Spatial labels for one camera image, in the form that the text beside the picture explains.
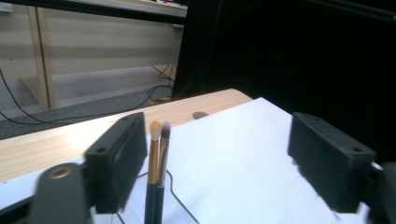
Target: makeup brush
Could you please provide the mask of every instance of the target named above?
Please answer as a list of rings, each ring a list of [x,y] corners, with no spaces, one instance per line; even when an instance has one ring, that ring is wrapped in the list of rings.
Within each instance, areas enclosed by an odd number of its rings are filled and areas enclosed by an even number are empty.
[[[170,135],[171,124],[166,121],[163,123],[163,130],[161,131],[160,168],[158,172],[157,192],[155,199],[154,224],[161,224],[163,222],[163,192],[165,189],[166,161],[168,158]]]
[[[154,121],[149,126],[151,143],[148,155],[148,186],[146,190],[145,224],[154,223],[156,190],[158,181],[158,139],[161,134],[162,125]]]

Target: black brush handle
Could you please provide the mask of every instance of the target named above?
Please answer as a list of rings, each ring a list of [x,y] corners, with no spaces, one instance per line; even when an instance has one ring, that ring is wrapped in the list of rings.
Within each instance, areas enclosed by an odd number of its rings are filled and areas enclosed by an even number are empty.
[[[146,190],[145,224],[154,223],[157,184],[148,184]]]
[[[163,223],[163,192],[164,188],[157,188],[154,224]]]

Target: white paper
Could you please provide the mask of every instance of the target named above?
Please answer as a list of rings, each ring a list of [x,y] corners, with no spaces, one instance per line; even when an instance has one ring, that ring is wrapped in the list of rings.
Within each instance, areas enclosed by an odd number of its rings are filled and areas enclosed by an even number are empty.
[[[367,206],[335,214],[301,177],[287,154],[290,125],[291,115],[260,98],[173,128],[167,168],[176,195],[200,223],[365,223]],[[141,173],[147,167],[148,160]],[[2,184],[0,207],[10,193],[18,199],[32,193],[35,178]],[[146,184],[145,176],[136,180],[121,213],[125,223],[144,223]],[[194,223],[169,184],[167,176],[163,224]]]

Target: brush bristles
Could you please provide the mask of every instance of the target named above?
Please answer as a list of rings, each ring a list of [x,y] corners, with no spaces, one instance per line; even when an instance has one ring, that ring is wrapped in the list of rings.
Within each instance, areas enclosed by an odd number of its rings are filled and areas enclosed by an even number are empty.
[[[163,123],[163,131],[161,132],[161,138],[169,139],[171,136],[171,124],[166,121]]]
[[[161,125],[160,122],[154,121],[149,125],[149,133],[151,135],[152,140],[158,140],[161,134],[161,130],[163,129],[163,126]]]

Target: wire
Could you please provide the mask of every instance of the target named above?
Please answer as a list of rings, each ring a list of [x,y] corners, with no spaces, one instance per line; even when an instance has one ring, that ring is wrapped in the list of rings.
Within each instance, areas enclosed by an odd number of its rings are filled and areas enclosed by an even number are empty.
[[[0,75],[1,75],[1,78],[3,79],[4,85],[6,86],[8,92],[9,92],[9,95],[11,96],[11,98],[14,101],[15,105],[20,109],[21,112],[23,112],[23,114],[27,115],[29,118],[34,119],[34,120],[36,120],[36,121],[38,121],[40,123],[50,123],[48,121],[37,119],[37,118],[33,117],[32,115],[28,114],[26,111],[24,111],[24,109],[22,109],[20,104],[18,104],[17,100],[14,97],[14,94],[12,94],[12,91],[9,89],[9,86],[8,86],[8,84],[6,82],[6,79],[4,78],[4,74],[3,74],[3,71],[1,70],[1,68],[0,68]],[[15,121],[15,120],[13,120],[11,122],[15,122],[15,123],[19,123],[19,124],[40,124],[40,123],[21,123],[21,122]]]
[[[171,178],[171,193],[172,195],[175,197],[175,199],[180,203],[180,205],[184,208],[184,210],[186,210],[186,212],[190,215],[190,217],[197,223],[199,224],[200,222],[198,221],[198,219],[190,212],[190,210],[186,207],[186,205],[184,205],[184,203],[176,196],[176,194],[173,191],[173,177],[172,174],[166,170],[166,173],[169,174],[169,177]]]
[[[195,223],[200,224],[200,222],[198,221],[198,219],[192,214],[192,212],[190,212],[190,210],[186,207],[186,205],[184,205],[184,203],[176,196],[176,194],[173,191],[173,177],[172,174],[166,170],[166,173],[168,173],[169,177],[171,178],[171,193],[174,196],[174,198],[177,200],[178,203],[180,203],[180,205],[183,207],[183,209],[189,214],[189,216],[195,221]],[[136,179],[147,175],[148,172],[143,173],[142,175],[139,175]],[[120,222],[122,224],[125,224],[124,220],[122,219],[122,217],[120,216],[119,213],[117,213],[117,217],[119,218]]]
[[[55,119],[55,120],[52,120],[51,122],[60,121],[60,120],[66,120],[66,119],[84,119],[84,118],[98,117],[98,116],[109,116],[109,115],[115,115],[115,114],[119,114],[119,113],[128,112],[128,111],[137,109],[139,106],[143,105],[151,97],[152,93],[154,93],[155,90],[157,88],[160,88],[160,87],[171,88],[171,87],[165,86],[165,85],[152,87],[152,88],[148,89],[148,92],[151,91],[151,90],[152,91],[142,103],[140,103],[139,105],[136,105],[134,107],[128,108],[128,109],[124,109],[124,110],[121,110],[121,111],[114,111],[114,112],[106,112],[106,113],[101,113],[101,114],[94,114],[94,115],[85,115],[85,116],[71,117],[71,118],[65,118],[65,119]]]
[[[172,78],[169,77],[170,75],[167,76],[167,75],[164,73],[164,72],[168,69],[169,65],[170,65],[170,64],[166,65],[166,67],[165,67],[165,69],[164,69],[163,71],[159,70],[158,68],[156,68],[156,67],[154,67],[154,66],[152,66],[152,67],[160,73],[160,74],[158,75],[159,78],[164,78],[164,79],[168,79],[169,81],[175,82]]]
[[[67,119],[84,119],[84,118],[98,117],[98,116],[109,116],[109,115],[119,114],[119,113],[123,113],[123,112],[128,112],[128,111],[130,111],[130,110],[137,109],[139,106],[143,105],[148,99],[151,99],[151,95],[155,92],[155,90],[156,90],[157,88],[165,87],[165,88],[171,88],[171,89],[172,89],[171,86],[165,86],[165,85],[159,85],[159,86],[152,87],[152,88],[148,89],[148,97],[147,97],[142,103],[140,103],[139,105],[136,105],[136,106],[134,106],[134,107],[131,107],[131,108],[122,110],[122,111],[106,112],[106,113],[101,113],[101,114],[86,115],[86,116],[78,116],[78,117],[71,117],[71,118],[64,118],[64,119],[54,119],[54,120],[51,120],[51,121],[43,121],[43,120],[36,119],[36,118],[34,118],[33,116],[29,115],[27,112],[25,112],[25,111],[20,107],[20,105],[19,105],[18,102],[16,101],[14,95],[12,94],[12,91],[10,90],[10,88],[8,87],[8,85],[7,85],[7,83],[6,83],[6,80],[5,80],[5,78],[4,78],[3,72],[1,71],[1,68],[0,68],[0,72],[1,72],[1,77],[2,77],[2,79],[3,79],[3,82],[4,82],[4,84],[6,85],[7,90],[8,90],[8,92],[9,92],[9,94],[11,95],[12,99],[14,100],[15,104],[17,105],[17,107],[18,107],[24,114],[26,114],[27,116],[29,116],[30,118],[39,121],[39,123],[18,122],[18,121],[14,120],[14,119],[10,119],[9,117],[7,117],[3,112],[1,112],[1,110],[0,110],[0,114],[1,114],[4,118],[6,118],[8,121],[10,121],[10,122],[17,123],[17,124],[27,124],[27,125],[38,125],[38,124],[61,124],[61,125],[65,125],[65,124],[73,124],[73,123],[61,123],[61,122],[58,122],[58,121],[67,120]]]
[[[18,121],[14,120],[14,119],[10,119],[9,117],[7,117],[5,114],[3,114],[3,112],[2,112],[1,110],[0,110],[0,114],[1,114],[5,119],[7,119],[8,121],[13,122],[13,123],[16,123],[16,124],[30,124],[30,125],[38,125],[38,124],[41,124],[41,123],[25,123],[25,122],[18,122]]]

